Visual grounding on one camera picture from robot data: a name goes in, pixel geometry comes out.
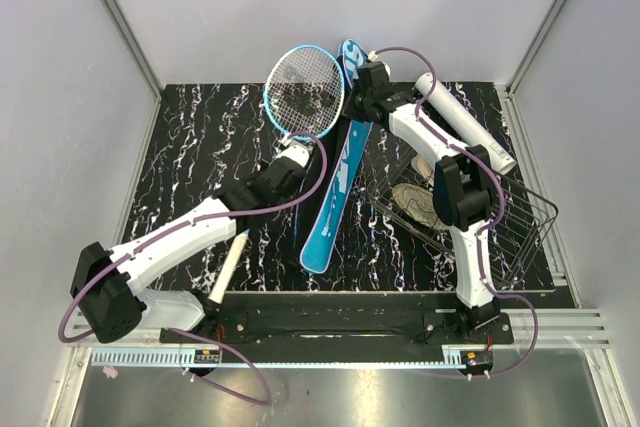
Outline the blue racket cover bag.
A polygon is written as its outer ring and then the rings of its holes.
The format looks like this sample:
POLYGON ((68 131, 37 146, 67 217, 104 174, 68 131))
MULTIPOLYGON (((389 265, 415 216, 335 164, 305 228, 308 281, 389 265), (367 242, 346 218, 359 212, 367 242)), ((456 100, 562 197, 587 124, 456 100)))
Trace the blue racket cover bag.
POLYGON ((369 122, 341 117, 322 139, 329 168, 321 187, 294 210, 290 261, 310 274, 322 274, 329 267, 371 127, 369 122))

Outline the white shuttlecock tube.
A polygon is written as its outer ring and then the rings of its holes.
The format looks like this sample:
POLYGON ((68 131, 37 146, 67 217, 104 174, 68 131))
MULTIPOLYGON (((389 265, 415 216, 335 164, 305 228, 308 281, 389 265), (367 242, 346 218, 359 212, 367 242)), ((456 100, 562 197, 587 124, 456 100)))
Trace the white shuttlecock tube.
POLYGON ((438 80, 434 80, 430 73, 421 75, 415 87, 425 96, 435 83, 435 88, 428 98, 428 102, 440 116, 452 127, 468 145, 481 144, 490 155, 492 168, 507 174, 516 165, 516 160, 498 143, 498 141, 472 116, 454 95, 438 80))

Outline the blue badminton racket front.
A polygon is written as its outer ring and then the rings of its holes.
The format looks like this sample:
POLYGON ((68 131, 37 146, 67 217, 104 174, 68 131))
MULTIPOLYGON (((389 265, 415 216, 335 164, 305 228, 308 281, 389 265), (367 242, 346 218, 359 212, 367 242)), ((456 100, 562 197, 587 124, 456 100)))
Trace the blue badminton racket front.
POLYGON ((328 169, 328 155, 321 138, 336 124, 343 110, 344 77, 337 60, 325 49, 301 45, 286 52, 272 68, 264 84, 263 104, 267 117, 285 138, 295 139, 314 148, 305 178, 288 199, 261 200, 252 192, 252 179, 237 181, 221 192, 227 207, 224 215, 205 220, 212 226, 223 219, 230 233, 232 247, 209 299, 219 303, 231 280, 240 253, 255 225, 269 221, 278 212, 296 207, 321 187, 328 169))

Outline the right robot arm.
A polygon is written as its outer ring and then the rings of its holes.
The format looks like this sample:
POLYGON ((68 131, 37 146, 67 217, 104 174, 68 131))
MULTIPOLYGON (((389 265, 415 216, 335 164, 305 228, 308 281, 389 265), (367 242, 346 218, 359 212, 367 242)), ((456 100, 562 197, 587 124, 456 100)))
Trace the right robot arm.
POLYGON ((500 315, 488 236, 503 216, 504 195, 488 151, 481 145, 469 147, 440 128, 409 93, 394 89, 380 61, 357 69, 345 113, 385 128, 431 164, 433 207, 449 227, 454 247, 456 295, 461 302, 454 331, 463 342, 480 341, 500 315))

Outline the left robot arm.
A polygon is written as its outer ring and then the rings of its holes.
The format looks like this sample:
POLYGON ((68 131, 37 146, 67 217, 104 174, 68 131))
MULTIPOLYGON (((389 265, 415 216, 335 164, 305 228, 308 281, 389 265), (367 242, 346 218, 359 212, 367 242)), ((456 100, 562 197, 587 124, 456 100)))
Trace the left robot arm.
POLYGON ((89 335, 102 344, 123 339, 140 327, 178 328, 196 343, 215 333, 216 319, 205 295, 155 291, 150 284, 193 255, 237 239, 302 202, 298 191, 311 159, 308 148, 293 142, 270 163, 244 180, 233 181, 186 214, 136 240, 111 249, 94 242, 84 247, 71 283, 72 304, 58 335, 69 343, 66 327, 80 312, 89 335))

